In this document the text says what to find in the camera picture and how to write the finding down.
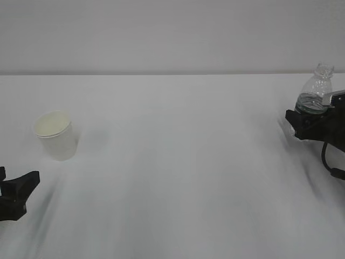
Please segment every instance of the white wall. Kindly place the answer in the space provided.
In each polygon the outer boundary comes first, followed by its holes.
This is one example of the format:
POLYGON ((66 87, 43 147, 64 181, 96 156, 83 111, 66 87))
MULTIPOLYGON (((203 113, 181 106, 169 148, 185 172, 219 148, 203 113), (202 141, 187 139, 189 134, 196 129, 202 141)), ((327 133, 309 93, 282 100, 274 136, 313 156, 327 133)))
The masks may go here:
POLYGON ((1 0, 0 73, 345 70, 344 0, 1 0))

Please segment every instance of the white paper cup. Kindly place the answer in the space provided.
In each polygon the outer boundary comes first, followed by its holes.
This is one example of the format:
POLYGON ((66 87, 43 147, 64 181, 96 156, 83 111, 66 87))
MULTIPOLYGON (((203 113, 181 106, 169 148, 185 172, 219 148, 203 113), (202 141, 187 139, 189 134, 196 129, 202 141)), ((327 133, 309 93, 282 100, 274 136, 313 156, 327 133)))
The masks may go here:
POLYGON ((42 115, 35 122, 33 131, 48 154, 55 160, 69 159, 77 150, 72 123, 65 112, 54 111, 42 115))

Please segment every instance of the white table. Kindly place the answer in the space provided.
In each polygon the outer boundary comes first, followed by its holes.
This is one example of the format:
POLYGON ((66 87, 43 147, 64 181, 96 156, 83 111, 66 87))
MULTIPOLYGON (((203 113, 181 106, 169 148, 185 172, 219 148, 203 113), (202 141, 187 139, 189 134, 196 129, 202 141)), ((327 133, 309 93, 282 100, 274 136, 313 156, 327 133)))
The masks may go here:
POLYGON ((0 222, 0 258, 344 258, 344 185, 284 119, 309 77, 1 76, 0 165, 41 183, 0 222), (71 114, 71 160, 32 134, 51 110, 71 114))

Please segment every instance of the black cable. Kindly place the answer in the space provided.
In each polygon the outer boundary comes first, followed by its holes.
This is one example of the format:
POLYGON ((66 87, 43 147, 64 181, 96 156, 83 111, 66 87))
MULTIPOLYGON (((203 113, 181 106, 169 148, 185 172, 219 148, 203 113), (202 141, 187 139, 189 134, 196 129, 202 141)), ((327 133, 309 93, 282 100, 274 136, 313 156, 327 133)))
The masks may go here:
POLYGON ((322 163, 325 166, 325 168, 327 170, 329 170, 331 176, 341 179, 341 180, 345 180, 345 171, 338 169, 338 168, 330 168, 329 165, 326 162, 326 148, 327 148, 328 143, 324 142, 323 143, 323 147, 322 147, 322 152, 321 152, 321 159, 322 159, 322 163))
POLYGON ((322 152, 321 152, 321 159, 322 159, 322 163, 325 166, 325 168, 330 171, 331 168, 329 167, 329 165, 326 162, 326 148, 327 148, 327 145, 328 145, 327 142, 323 143, 322 152))

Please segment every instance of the plastic bottle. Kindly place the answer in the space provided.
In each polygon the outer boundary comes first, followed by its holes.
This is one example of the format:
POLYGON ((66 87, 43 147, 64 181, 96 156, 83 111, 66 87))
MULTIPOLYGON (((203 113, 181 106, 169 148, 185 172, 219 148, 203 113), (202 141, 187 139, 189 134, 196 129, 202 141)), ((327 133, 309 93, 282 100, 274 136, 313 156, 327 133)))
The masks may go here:
POLYGON ((298 96, 295 111, 299 113, 322 114, 327 107, 322 106, 322 98, 326 93, 332 92, 334 66, 320 63, 314 75, 303 86, 298 96))

